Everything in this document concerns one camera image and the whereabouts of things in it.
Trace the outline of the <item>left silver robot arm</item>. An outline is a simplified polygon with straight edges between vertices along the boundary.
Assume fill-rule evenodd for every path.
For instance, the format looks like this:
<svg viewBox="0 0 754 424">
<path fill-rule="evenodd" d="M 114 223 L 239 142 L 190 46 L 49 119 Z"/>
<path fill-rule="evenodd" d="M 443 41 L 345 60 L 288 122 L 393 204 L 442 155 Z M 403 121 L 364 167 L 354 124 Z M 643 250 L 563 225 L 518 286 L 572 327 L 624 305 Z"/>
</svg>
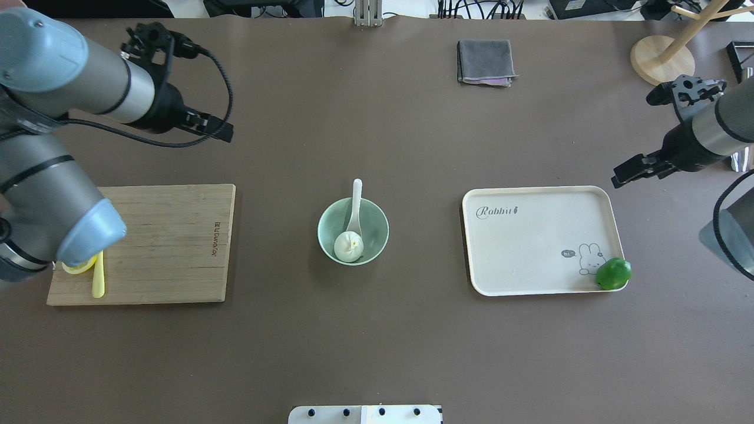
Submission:
<svg viewBox="0 0 754 424">
<path fill-rule="evenodd" d="M 2 10 L 2 281 L 21 282 L 56 262 L 68 266 L 115 244 L 127 226 L 55 131 L 67 124 L 166 147 L 105 124 L 73 119 L 80 110 L 162 134 L 178 128 L 230 142 L 233 100 L 217 118 L 184 104 L 168 82 L 176 57 L 213 54 L 159 22 L 127 30 L 119 54 L 77 29 L 25 7 Z"/>
</svg>

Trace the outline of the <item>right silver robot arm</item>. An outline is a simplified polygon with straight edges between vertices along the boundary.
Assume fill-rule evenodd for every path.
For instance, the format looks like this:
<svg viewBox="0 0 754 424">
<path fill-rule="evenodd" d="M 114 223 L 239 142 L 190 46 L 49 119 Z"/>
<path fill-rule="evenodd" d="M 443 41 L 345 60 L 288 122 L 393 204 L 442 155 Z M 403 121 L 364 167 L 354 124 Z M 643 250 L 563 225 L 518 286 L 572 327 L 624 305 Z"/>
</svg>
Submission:
<svg viewBox="0 0 754 424">
<path fill-rule="evenodd" d="M 746 79 L 727 88 L 722 79 L 681 75 L 655 86 L 646 102 L 673 106 L 679 123 L 664 137 L 662 147 L 638 154 L 614 169 L 615 188 L 627 183 L 676 172 L 698 172 L 752 148 L 753 81 Z M 732 203 L 727 199 L 743 182 L 752 182 L 752 171 L 739 174 L 716 199 L 711 221 L 699 239 L 708 250 L 747 279 L 752 279 L 752 190 Z"/>
</svg>

